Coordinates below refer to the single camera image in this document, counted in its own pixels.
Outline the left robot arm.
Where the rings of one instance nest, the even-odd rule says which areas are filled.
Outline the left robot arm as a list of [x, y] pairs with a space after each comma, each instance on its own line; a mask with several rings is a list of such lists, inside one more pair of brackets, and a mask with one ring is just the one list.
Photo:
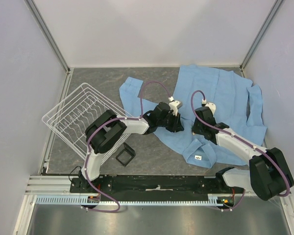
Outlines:
[[113, 110], [105, 111], [86, 129], [87, 155], [80, 170], [81, 187], [86, 192], [94, 192], [98, 187], [100, 166], [103, 157], [114, 147], [122, 143], [125, 134], [148, 135], [158, 128], [165, 128], [171, 133], [181, 132], [181, 115], [178, 109], [182, 102], [173, 100], [170, 103], [160, 102], [153, 110], [141, 117], [119, 116]]

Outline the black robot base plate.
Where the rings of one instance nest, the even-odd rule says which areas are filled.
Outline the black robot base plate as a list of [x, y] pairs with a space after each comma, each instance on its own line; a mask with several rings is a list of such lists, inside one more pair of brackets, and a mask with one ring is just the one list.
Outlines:
[[92, 184], [116, 199], [207, 199], [208, 194], [242, 193], [212, 176], [100, 175]]

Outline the light blue button shirt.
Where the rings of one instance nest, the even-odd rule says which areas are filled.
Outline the light blue button shirt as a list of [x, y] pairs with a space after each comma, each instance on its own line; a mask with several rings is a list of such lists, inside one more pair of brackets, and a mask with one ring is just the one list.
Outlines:
[[149, 83], [128, 77], [119, 92], [124, 109], [140, 134], [154, 134], [188, 164], [246, 165], [259, 155], [266, 133], [259, 86], [225, 71], [196, 65], [164, 68], [162, 87], [174, 83], [165, 102], [143, 98]]

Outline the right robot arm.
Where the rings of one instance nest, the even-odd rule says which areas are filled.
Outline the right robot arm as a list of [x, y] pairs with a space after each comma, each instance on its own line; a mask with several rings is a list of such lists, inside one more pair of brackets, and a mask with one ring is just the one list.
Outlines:
[[193, 111], [196, 120], [192, 132], [203, 135], [215, 145], [234, 153], [247, 165], [247, 170], [233, 167], [219, 171], [214, 182], [219, 192], [232, 187], [253, 191], [267, 201], [275, 196], [289, 195], [294, 180], [282, 151], [276, 147], [267, 149], [239, 136], [225, 123], [216, 123], [207, 105]]

